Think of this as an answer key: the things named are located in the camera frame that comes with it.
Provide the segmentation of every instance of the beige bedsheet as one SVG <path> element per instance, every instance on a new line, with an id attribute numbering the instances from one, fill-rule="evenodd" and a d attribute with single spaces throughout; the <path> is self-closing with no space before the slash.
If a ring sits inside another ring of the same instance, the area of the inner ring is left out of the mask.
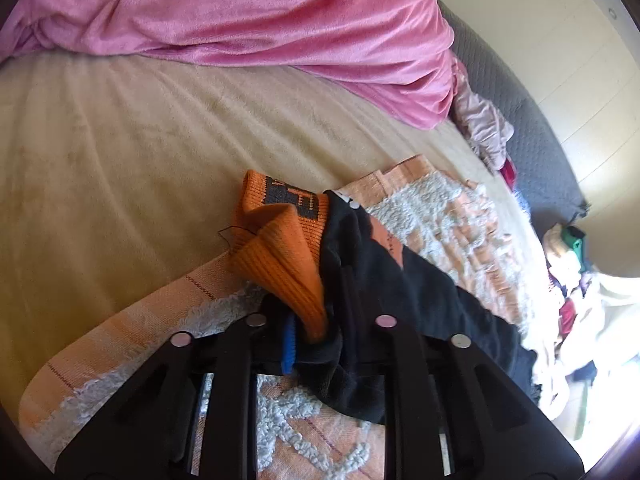
<path id="1" fill-rule="evenodd" d="M 555 337 L 542 248 L 450 122 L 416 130 L 292 68 L 52 52 L 0 68 L 0 132 L 0 401 L 14 418 L 48 358 L 227 247 L 248 168 L 337 189 L 423 153 L 484 183 L 540 291 L 530 346 Z"/>

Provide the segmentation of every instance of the red cloth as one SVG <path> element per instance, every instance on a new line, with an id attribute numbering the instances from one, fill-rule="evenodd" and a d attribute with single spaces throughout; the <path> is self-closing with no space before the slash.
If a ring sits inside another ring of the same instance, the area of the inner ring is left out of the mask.
<path id="1" fill-rule="evenodd" d="M 500 174 L 504 178 L 504 181 L 507 183 L 507 186 L 509 186 L 509 189 L 513 191 L 513 189 L 516 187 L 516 179 L 518 177 L 518 172 L 516 171 L 516 167 L 509 155 L 507 155 L 507 160 L 505 161 L 504 166 L 500 170 Z"/>
<path id="2" fill-rule="evenodd" d="M 575 311 L 574 300 L 571 298 L 564 302 L 564 305 L 560 307 L 560 335 L 562 340 L 566 338 L 571 329 L 574 327 L 575 318 L 578 316 Z"/>

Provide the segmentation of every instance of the pink blanket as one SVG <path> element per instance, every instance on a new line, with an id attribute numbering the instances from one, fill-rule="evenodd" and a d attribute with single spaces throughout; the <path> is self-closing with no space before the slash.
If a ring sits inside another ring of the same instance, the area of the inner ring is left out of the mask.
<path id="1" fill-rule="evenodd" d="M 216 66 L 293 65 L 431 128 L 452 101 L 436 0 L 20 0 L 0 61 L 60 47 Z"/>

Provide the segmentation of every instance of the metal rivet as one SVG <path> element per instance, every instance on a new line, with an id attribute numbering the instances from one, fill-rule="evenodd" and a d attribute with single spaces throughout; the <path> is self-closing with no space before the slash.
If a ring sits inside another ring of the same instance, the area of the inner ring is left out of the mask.
<path id="1" fill-rule="evenodd" d="M 382 328 L 393 328 L 398 324 L 398 320 L 389 314 L 383 314 L 376 318 L 376 325 Z"/>
<path id="2" fill-rule="evenodd" d="M 189 332 L 176 332 L 171 336 L 171 344 L 181 348 L 191 344 L 193 336 Z"/>
<path id="3" fill-rule="evenodd" d="M 456 334 L 451 338 L 451 343 L 458 348 L 469 348 L 471 346 L 471 339 L 464 334 Z"/>
<path id="4" fill-rule="evenodd" d="M 263 314 L 249 314 L 246 323 L 249 326 L 262 326 L 267 323 L 267 318 Z"/>

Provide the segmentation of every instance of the black cloth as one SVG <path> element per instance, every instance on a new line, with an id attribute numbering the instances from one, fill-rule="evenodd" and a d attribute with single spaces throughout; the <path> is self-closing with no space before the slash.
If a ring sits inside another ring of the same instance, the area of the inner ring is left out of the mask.
<path id="1" fill-rule="evenodd" d="M 322 236 L 320 275 L 330 319 L 320 344 L 298 341 L 300 381 L 338 412 L 372 422 L 384 417 L 382 377 L 356 378 L 356 341 L 379 314 L 411 323 L 424 335 L 446 340 L 468 335 L 530 397 L 536 353 L 521 346 L 515 326 L 484 309 L 468 292 L 413 251 L 403 248 L 401 268 L 377 241 L 363 208 L 352 209 L 335 193 Z M 343 301 L 341 268 L 351 266 L 367 319 Z"/>
<path id="2" fill-rule="evenodd" d="M 578 368 L 573 374 L 571 374 L 571 379 L 574 383 L 585 382 L 593 384 L 597 375 L 598 369 L 596 368 L 596 363 L 589 361 L 582 368 Z"/>

